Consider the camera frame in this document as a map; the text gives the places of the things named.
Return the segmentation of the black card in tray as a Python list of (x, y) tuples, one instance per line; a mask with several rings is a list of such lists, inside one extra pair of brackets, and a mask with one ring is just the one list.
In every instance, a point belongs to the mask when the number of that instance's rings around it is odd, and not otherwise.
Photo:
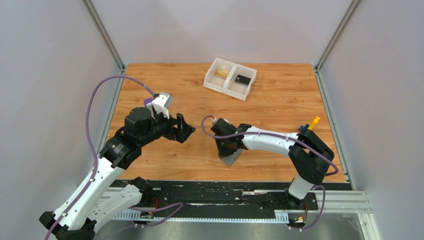
[(234, 82), (240, 85), (248, 86), (251, 83), (251, 81), (252, 79), (250, 77), (238, 74)]

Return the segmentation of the white two-compartment tray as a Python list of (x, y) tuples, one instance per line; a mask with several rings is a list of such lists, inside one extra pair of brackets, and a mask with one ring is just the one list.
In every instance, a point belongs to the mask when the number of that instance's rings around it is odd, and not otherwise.
[[(214, 76), (217, 68), (230, 70), (226, 79)], [(245, 101), (251, 91), (252, 85), (255, 83), (258, 71), (256, 69), (234, 63), (221, 58), (215, 58), (210, 68), (205, 74), (203, 87), (216, 91), (218, 93), (230, 96), (232, 98)], [(237, 75), (251, 78), (248, 86), (235, 83)]]

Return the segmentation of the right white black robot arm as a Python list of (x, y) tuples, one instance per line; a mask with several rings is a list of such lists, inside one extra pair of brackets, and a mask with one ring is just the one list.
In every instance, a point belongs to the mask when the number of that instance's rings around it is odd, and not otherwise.
[(236, 127), (223, 118), (213, 118), (212, 122), (210, 136), (215, 140), (219, 159), (227, 166), (232, 166), (244, 150), (266, 151), (291, 160), (297, 176), (284, 197), (292, 209), (305, 203), (307, 193), (323, 182), (330, 167), (334, 174), (339, 171), (333, 163), (334, 152), (307, 127), (299, 133), (281, 133), (249, 124)]

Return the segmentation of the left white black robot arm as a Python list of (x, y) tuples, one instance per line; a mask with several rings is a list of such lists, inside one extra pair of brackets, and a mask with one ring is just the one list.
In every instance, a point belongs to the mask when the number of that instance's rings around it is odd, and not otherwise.
[(175, 118), (136, 107), (124, 119), (99, 154), (90, 173), (55, 211), (45, 211), (40, 223), (58, 240), (92, 240), (98, 230), (124, 209), (153, 201), (152, 186), (143, 178), (130, 181), (121, 192), (98, 203), (107, 188), (142, 154), (142, 147), (164, 137), (184, 143), (195, 132), (180, 113)]

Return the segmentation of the purple metronome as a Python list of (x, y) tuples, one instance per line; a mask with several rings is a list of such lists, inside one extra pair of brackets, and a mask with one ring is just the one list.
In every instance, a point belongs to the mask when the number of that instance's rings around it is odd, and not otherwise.
[(153, 101), (153, 98), (152, 98), (152, 97), (150, 97), (150, 98), (146, 98), (146, 99), (143, 101), (143, 104), (144, 104), (144, 106), (145, 106), (145, 107), (147, 107), (148, 105), (150, 105), (150, 104), (152, 103), (152, 101)]

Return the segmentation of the colourful toy brick figure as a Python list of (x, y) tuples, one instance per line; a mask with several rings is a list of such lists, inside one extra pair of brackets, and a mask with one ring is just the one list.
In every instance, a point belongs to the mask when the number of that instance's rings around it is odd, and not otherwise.
[(313, 130), (314, 127), (319, 123), (321, 118), (316, 116), (315, 119), (310, 124), (301, 125), (298, 130), (301, 132), (304, 129)]

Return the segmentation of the aluminium rail frame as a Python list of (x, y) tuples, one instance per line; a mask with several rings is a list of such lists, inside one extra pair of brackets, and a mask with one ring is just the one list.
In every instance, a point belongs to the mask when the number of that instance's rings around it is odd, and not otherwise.
[(313, 190), (317, 198), (318, 209), (306, 211), (304, 213), (293, 210), (275, 210), (274, 218), (192, 218), (192, 217), (175, 217), (175, 207), (161, 210), (153, 216), (148, 216), (140, 211), (140, 207), (134, 209), (124, 209), (114, 217), (114, 220), (135, 221), (139, 222), (159, 222), (165, 220), (167, 222), (194, 222), (194, 223), (272, 223), (272, 224), (290, 224), (294, 223), (297, 218), (306, 219), (305, 213), (310, 215), (314, 213), (331, 213), (331, 214), (357, 214), (371, 212), (370, 205), (364, 193), (354, 191), (333, 191), (333, 190)]

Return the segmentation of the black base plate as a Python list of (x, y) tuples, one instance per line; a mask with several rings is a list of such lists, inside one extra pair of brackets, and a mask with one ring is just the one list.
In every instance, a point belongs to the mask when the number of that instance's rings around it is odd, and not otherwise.
[(316, 194), (304, 200), (288, 194), (289, 182), (150, 180), (151, 192), (137, 207), (161, 208), (183, 203), (176, 218), (272, 219), (276, 210), (318, 210)]

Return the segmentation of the left aluminium corner post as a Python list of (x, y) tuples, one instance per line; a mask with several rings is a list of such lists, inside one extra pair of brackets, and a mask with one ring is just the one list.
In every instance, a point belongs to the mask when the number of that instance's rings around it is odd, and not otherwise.
[(84, 7), (86, 8), (88, 15), (90, 16), (93, 24), (95, 25), (97, 31), (99, 32), (104, 44), (106, 45), (106, 48), (108, 49), (112, 59), (114, 60), (115, 64), (117, 65), (118, 69), (123, 72), (126, 69), (126, 65), (122, 61), (122, 58), (120, 57), (115, 45), (113, 44), (113, 41), (108, 34), (108, 31), (106, 30), (101, 17), (93, 3), (92, 0), (82, 0), (82, 3)]

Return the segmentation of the right aluminium corner post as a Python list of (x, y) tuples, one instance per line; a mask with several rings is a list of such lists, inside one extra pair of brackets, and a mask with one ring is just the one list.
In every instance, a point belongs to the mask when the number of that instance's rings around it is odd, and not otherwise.
[(350, 20), (354, 16), (358, 6), (362, 3), (361, 0), (351, 0), (350, 4), (345, 11), (344, 15), (342, 16), (339, 24), (337, 25), (330, 41), (328, 42), (326, 48), (324, 49), (321, 57), (319, 58), (317, 64), (315, 65), (315, 71), (319, 72), (323, 66), (325, 65), (327, 59), (329, 58), (330, 54), (332, 53), (334, 47), (336, 46), (339, 38), (342, 36), (345, 28), (349, 24)]

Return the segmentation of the aluminium corner post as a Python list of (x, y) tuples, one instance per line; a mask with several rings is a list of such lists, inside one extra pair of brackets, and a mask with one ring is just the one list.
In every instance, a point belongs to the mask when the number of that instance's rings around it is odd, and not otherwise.
[(118, 69), (123, 72), (126, 69), (126, 65), (122, 61), (122, 58), (120, 57), (115, 45), (113, 44), (113, 41), (108, 34), (108, 31), (106, 30), (101, 17), (93, 3), (92, 0), (82, 0), (82, 3), (84, 7), (86, 8), (88, 15), (90, 16), (93, 24), (95, 25), (97, 31), (99, 32), (104, 44), (106, 45), (106, 48), (108, 49), (112, 59), (114, 60), (115, 64), (117, 65)]
[(317, 64), (315, 65), (315, 71), (319, 72), (323, 66), (325, 65), (327, 59), (329, 58), (330, 54), (332, 53), (334, 47), (336, 46), (339, 38), (342, 36), (345, 28), (349, 24), (350, 20), (354, 16), (358, 6), (362, 3), (361, 0), (351, 0), (350, 4), (345, 11), (344, 15), (342, 16), (339, 24), (337, 25), (330, 41), (328, 42), (326, 48), (324, 49), (321, 57), (319, 58)]

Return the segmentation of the gold card in tray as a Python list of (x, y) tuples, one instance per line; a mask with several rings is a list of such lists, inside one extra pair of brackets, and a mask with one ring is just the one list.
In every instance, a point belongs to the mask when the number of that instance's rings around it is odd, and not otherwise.
[(229, 75), (231, 70), (225, 69), (225, 68), (217, 68), (214, 72), (214, 76), (222, 79), (226, 79)]

